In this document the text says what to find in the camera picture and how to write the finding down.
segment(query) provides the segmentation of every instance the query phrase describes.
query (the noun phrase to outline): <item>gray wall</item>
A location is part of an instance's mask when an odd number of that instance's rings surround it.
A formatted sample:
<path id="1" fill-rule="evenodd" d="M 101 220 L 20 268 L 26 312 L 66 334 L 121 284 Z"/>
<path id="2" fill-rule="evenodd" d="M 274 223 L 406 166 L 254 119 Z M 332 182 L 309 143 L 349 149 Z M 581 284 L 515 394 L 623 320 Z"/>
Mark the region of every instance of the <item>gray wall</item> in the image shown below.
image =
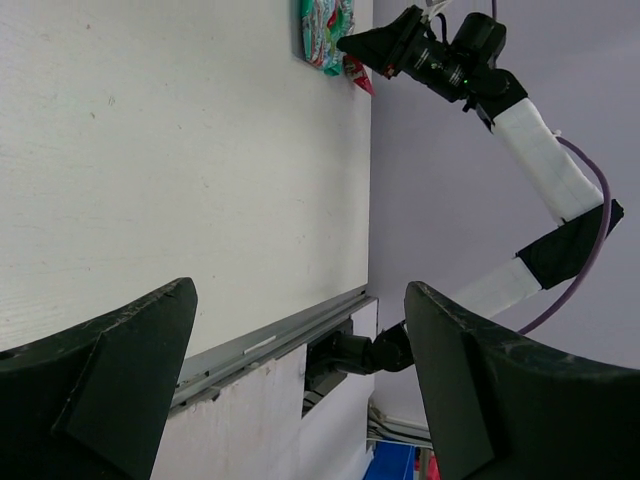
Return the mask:
<path id="1" fill-rule="evenodd" d="M 408 3 L 378 0 L 375 24 L 393 20 Z M 489 3 L 453 2 L 450 31 L 474 4 Z M 604 168 L 627 212 L 574 300 L 531 336 L 640 368 L 640 3 L 501 0 L 499 11 L 509 29 L 500 65 L 521 80 L 552 129 Z M 380 297 L 381 324 L 390 326 L 403 318 L 407 282 L 453 294 L 554 224 L 473 112 L 406 76 L 376 78 L 375 88 L 369 284 Z M 562 288 L 495 320 L 523 326 Z M 413 370 L 380 375 L 375 400 L 387 414 L 424 421 Z"/>

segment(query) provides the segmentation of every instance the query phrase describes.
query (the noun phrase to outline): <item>table surface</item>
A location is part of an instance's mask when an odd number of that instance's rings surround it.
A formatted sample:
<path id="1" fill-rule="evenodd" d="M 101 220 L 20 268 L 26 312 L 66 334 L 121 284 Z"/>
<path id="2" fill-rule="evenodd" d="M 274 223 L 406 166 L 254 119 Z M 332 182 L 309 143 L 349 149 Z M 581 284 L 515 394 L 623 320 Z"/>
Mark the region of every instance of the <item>table surface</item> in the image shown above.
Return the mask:
<path id="1" fill-rule="evenodd" d="M 366 283 L 371 101 L 291 2 L 2 2 L 0 350 L 181 276 L 188 355 Z"/>

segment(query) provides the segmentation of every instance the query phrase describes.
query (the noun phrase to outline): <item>blue object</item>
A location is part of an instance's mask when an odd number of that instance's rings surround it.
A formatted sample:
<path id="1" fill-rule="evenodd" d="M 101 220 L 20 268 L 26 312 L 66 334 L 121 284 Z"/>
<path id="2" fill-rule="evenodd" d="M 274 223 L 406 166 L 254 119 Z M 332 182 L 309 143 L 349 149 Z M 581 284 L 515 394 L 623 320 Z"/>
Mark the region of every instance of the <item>blue object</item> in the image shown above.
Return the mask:
<path id="1" fill-rule="evenodd" d="M 364 480 L 413 480 L 415 461 L 415 447 L 378 443 Z"/>

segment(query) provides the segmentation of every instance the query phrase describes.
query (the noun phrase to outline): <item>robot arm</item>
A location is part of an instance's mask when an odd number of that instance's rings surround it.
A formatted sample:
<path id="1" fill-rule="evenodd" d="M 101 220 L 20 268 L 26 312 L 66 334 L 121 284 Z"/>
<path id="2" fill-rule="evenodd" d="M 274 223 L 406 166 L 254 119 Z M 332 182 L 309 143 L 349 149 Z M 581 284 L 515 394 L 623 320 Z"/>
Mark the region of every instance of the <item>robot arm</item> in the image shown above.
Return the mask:
<path id="1" fill-rule="evenodd" d="M 559 225 L 454 295 L 456 303 L 491 318 L 580 273 L 602 222 L 604 199 L 544 123 L 518 80 L 495 67 L 506 27 L 472 13 L 449 44 L 436 40 L 431 16 L 412 6 L 386 27 L 342 38 L 338 48 L 387 78 L 405 72 L 449 102 L 465 101 L 464 111 L 475 110 L 505 144 Z M 612 211 L 609 231 L 623 216 L 615 201 Z M 382 332 L 375 342 L 359 345 L 350 349 L 345 371 L 399 371 L 413 363 L 404 322 Z M 340 358 L 343 350 L 337 348 L 334 357 Z M 355 358 L 366 367 L 357 367 Z"/>

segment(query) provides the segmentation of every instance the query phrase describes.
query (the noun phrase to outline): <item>candy wrapper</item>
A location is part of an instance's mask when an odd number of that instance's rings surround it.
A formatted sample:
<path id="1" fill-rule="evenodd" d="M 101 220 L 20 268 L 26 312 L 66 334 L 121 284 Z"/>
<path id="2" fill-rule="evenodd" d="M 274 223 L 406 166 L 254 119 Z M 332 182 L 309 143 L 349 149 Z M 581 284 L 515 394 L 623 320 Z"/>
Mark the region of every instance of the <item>candy wrapper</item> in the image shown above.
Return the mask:
<path id="1" fill-rule="evenodd" d="M 364 65 L 360 60 L 351 55 L 344 56 L 344 73 L 353 83 L 358 85 L 361 89 L 367 92 L 369 95 L 375 95 L 371 80 Z"/>
<path id="2" fill-rule="evenodd" d="M 302 39 L 307 62 L 340 75 L 344 54 L 336 43 L 353 31 L 353 0 L 301 0 Z"/>

